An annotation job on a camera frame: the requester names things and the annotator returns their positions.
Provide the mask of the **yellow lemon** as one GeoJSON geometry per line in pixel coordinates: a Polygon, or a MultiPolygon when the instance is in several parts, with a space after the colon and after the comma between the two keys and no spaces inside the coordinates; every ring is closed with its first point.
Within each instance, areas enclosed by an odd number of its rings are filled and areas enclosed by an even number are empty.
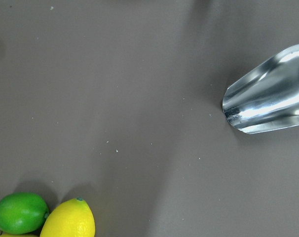
{"type": "Polygon", "coordinates": [[[0,235],[0,237],[39,237],[39,236],[34,235],[34,234],[20,234],[20,235],[16,235],[16,234],[2,233],[0,235]]]}
{"type": "Polygon", "coordinates": [[[93,237],[96,225],[87,202],[73,198],[58,205],[47,217],[41,237],[93,237]]]}

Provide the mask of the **yellow lemon near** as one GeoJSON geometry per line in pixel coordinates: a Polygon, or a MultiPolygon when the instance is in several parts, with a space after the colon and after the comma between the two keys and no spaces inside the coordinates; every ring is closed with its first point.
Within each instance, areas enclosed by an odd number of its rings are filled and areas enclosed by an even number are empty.
{"type": "Polygon", "coordinates": [[[87,202],[73,198],[58,205],[47,217],[41,237],[93,237],[96,225],[87,202]]]}

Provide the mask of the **yellow lemon far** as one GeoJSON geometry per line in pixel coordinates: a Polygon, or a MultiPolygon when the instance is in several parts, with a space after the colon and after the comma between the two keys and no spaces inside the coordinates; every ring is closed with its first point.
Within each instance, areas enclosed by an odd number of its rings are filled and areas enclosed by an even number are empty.
{"type": "Polygon", "coordinates": [[[20,235],[16,235],[16,234],[2,233],[0,235],[0,237],[39,237],[39,236],[34,235],[34,234],[20,234],[20,235]]]}

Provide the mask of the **metal ice scoop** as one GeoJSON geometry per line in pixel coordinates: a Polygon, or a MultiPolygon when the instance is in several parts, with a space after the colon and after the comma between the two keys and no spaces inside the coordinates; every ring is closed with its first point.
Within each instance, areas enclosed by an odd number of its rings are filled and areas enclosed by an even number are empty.
{"type": "Polygon", "coordinates": [[[222,110],[232,127],[247,134],[299,126],[299,44],[230,85],[222,110]]]}

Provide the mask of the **green lime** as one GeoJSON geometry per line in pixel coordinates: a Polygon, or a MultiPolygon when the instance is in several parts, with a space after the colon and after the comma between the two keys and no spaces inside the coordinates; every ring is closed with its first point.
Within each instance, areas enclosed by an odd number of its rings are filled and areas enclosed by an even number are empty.
{"type": "Polygon", "coordinates": [[[13,235],[34,232],[43,226],[49,207],[38,194],[12,193],[0,200],[0,230],[13,235]]]}

